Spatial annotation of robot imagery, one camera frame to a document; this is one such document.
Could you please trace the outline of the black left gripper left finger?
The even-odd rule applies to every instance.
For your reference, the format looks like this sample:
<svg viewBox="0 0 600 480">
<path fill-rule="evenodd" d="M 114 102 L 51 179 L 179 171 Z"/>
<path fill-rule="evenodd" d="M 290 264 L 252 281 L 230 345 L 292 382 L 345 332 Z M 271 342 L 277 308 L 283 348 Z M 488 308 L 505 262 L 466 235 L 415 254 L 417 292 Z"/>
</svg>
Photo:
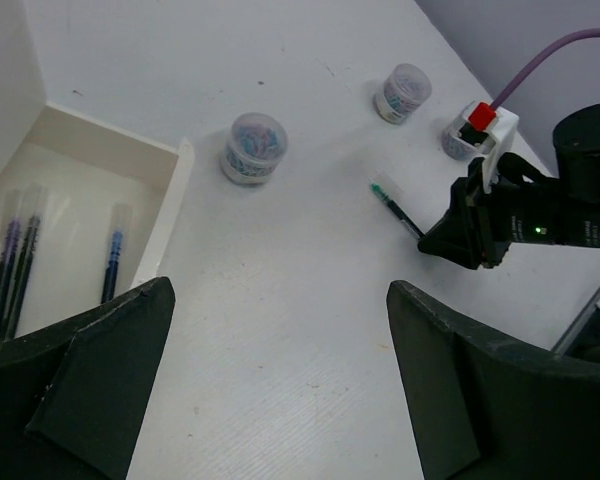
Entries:
<svg viewBox="0 0 600 480">
<path fill-rule="evenodd" d="M 156 277 L 0 344 L 0 479 L 123 479 L 168 337 Z"/>
</svg>

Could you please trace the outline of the black gel pen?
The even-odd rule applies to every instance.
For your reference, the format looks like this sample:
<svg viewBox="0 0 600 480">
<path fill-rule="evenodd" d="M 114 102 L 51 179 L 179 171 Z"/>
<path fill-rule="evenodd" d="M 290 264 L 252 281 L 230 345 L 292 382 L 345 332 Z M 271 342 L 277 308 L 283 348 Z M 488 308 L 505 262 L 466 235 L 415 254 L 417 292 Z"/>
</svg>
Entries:
<svg viewBox="0 0 600 480">
<path fill-rule="evenodd" d="M 23 197 L 22 206 L 24 207 L 23 214 L 26 221 L 26 228 L 24 230 L 12 291 L 1 331 L 0 339 L 3 341 L 12 340 L 16 335 L 37 249 L 46 200 L 47 189 L 37 183 L 30 184 Z"/>
</svg>

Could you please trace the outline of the clear jar of paper clips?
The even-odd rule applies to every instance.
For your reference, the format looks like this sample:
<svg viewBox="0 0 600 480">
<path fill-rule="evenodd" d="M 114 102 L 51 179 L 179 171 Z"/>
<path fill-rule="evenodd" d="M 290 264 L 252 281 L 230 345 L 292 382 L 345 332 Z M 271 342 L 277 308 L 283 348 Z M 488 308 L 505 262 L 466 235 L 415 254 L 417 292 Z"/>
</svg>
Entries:
<svg viewBox="0 0 600 480">
<path fill-rule="evenodd" d="M 262 185 L 288 151 L 288 137 L 273 117 L 249 112 L 231 125 L 220 159 L 223 173 L 238 185 Z"/>
</svg>

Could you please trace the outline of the purple gel pen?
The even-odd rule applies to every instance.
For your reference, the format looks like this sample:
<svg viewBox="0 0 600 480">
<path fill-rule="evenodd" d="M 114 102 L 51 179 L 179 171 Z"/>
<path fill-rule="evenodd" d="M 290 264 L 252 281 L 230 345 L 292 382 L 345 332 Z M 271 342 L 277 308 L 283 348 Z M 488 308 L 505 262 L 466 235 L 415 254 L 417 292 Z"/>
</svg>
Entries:
<svg viewBox="0 0 600 480">
<path fill-rule="evenodd" d="M 21 236 L 21 203 L 22 191 L 18 189 L 12 190 L 5 200 L 1 227 L 3 242 L 0 253 L 0 328 Z"/>
</svg>

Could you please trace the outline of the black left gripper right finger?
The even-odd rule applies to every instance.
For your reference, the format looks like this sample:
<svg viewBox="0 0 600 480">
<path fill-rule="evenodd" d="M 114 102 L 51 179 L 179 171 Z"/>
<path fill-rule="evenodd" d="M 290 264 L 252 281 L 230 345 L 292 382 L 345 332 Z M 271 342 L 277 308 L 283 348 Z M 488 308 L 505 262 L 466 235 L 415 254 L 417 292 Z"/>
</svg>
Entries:
<svg viewBox="0 0 600 480">
<path fill-rule="evenodd" d="M 600 479 L 600 352 L 555 354 L 405 281 L 394 350 L 428 479 Z"/>
</svg>

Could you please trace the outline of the green gel pen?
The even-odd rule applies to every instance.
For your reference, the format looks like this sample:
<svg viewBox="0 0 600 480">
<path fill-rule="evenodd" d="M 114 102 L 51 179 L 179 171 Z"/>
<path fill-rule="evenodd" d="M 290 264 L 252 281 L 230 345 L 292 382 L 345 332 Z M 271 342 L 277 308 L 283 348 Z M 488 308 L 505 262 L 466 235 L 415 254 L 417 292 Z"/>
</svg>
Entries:
<svg viewBox="0 0 600 480">
<path fill-rule="evenodd" d="M 409 217 L 409 215 L 396 203 L 391 195 L 389 195 L 380 184 L 372 182 L 370 190 L 374 196 L 400 221 L 402 222 L 415 236 L 416 239 L 423 237 L 424 233 Z"/>
</svg>

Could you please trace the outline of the blue gel pen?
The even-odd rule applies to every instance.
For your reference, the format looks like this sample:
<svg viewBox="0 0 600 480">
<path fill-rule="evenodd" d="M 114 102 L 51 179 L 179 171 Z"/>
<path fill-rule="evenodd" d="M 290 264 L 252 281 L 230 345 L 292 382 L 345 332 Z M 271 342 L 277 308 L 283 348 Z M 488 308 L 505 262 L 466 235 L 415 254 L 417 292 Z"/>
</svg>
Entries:
<svg viewBox="0 0 600 480">
<path fill-rule="evenodd" d="M 115 297 L 120 258 L 128 239 L 132 213 L 132 207 L 125 203 L 116 203 L 112 209 L 107 263 L 100 298 L 101 304 L 107 303 Z"/>
</svg>

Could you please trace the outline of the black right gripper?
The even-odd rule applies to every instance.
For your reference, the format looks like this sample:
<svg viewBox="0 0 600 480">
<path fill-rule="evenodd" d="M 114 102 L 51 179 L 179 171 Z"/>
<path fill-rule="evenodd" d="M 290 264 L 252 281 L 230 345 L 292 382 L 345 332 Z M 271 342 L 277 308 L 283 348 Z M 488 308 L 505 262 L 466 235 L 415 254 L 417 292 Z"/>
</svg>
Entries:
<svg viewBox="0 0 600 480">
<path fill-rule="evenodd" d="M 499 265 L 513 243 L 600 249 L 600 103 L 561 120 L 552 143 L 556 177 L 513 152 L 472 160 L 418 250 L 477 270 Z M 478 222 L 467 198 L 481 179 Z"/>
</svg>

